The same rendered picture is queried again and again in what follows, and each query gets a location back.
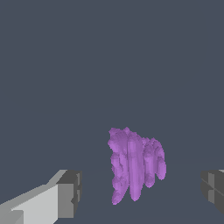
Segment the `purple lumpy ridged object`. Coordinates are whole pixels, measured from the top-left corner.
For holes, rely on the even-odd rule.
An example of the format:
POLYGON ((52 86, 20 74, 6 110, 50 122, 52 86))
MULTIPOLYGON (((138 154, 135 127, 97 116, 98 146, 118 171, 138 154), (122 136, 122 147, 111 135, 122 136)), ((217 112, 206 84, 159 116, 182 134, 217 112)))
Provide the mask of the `purple lumpy ridged object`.
POLYGON ((128 127, 112 128, 109 134, 108 146, 113 151, 110 160, 114 173, 112 204, 120 203, 127 190, 130 197, 137 201, 143 185, 151 188, 155 184, 155 176, 160 180, 165 178, 166 163, 162 144, 155 138, 140 137, 128 127))

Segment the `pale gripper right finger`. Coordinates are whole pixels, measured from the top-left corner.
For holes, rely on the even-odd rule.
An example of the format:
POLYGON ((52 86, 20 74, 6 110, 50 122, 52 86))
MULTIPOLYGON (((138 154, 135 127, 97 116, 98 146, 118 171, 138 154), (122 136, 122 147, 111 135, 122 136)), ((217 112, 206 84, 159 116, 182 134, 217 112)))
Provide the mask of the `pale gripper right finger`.
POLYGON ((200 178, 203 196, 224 214, 224 170, 202 171, 200 178))

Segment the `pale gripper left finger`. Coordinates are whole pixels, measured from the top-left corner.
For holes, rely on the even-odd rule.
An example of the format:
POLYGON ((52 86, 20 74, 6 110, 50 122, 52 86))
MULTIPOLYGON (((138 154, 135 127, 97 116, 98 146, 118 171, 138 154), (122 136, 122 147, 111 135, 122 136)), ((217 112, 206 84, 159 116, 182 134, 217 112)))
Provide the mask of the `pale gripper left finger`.
POLYGON ((45 185, 0 205, 0 224, 54 224, 73 218, 82 195, 82 171, 59 170, 45 185))

